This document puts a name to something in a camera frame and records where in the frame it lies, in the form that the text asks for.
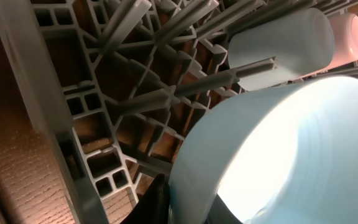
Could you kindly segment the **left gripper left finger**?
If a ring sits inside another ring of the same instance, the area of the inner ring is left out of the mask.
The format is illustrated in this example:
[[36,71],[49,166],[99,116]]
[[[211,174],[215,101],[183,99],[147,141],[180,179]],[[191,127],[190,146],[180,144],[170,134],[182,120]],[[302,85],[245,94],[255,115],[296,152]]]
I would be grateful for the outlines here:
[[158,174],[121,224],[167,224],[169,206],[168,179],[164,174]]

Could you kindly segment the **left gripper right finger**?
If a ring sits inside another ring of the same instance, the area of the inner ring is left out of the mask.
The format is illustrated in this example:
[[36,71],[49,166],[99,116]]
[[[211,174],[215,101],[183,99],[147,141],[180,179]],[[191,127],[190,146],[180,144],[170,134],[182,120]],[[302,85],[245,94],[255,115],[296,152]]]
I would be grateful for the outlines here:
[[242,222],[231,213],[220,196],[217,195],[206,217],[205,224],[242,224]]

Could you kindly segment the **light blue small bowl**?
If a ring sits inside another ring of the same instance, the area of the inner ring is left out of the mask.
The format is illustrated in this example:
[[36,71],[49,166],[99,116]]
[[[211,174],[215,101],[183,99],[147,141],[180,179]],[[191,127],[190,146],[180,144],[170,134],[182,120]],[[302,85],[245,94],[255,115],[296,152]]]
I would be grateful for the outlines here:
[[242,223],[358,223],[358,79],[228,98],[187,134],[170,174],[173,223],[220,196]]

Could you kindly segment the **light blue plastic cup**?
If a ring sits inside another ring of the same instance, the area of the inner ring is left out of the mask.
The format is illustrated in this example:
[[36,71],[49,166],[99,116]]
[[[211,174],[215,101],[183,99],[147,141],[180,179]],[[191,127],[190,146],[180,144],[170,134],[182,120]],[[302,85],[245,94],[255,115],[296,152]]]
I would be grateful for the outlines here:
[[276,69],[239,80],[243,89],[254,91],[326,68],[334,50],[329,19],[320,10],[309,8],[234,35],[228,63],[236,68],[275,57]]

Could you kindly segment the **pink plastic cup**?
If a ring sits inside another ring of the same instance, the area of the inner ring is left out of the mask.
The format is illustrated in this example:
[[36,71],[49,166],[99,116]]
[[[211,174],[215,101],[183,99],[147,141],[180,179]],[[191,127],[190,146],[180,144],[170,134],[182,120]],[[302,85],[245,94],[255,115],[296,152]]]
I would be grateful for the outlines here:
[[304,75],[304,77],[358,60],[358,16],[354,13],[340,14],[329,17],[329,22],[335,41],[333,59],[327,67]]

